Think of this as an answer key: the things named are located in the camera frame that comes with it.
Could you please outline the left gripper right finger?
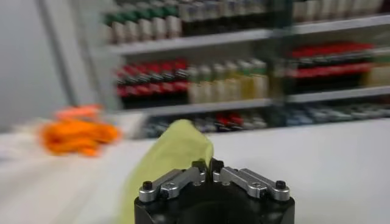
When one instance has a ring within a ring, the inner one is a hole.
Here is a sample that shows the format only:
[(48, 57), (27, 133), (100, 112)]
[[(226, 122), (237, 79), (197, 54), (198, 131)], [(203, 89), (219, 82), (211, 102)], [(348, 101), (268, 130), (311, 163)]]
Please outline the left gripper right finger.
[(272, 181), (249, 169), (236, 170), (214, 158), (210, 161), (211, 177), (215, 183), (237, 185), (252, 198), (262, 199), (268, 195), (276, 201), (288, 201), (290, 189), (282, 180)]

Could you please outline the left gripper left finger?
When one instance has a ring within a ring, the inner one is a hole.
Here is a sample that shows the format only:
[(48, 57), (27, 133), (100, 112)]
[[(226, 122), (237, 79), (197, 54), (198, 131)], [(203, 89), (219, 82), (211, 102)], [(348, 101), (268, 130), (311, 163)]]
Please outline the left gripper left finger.
[(188, 169), (172, 169), (155, 181), (145, 181), (139, 189), (138, 199), (143, 203), (151, 203), (158, 198), (176, 198), (187, 185), (200, 186), (206, 181), (206, 176), (205, 161), (193, 161)]

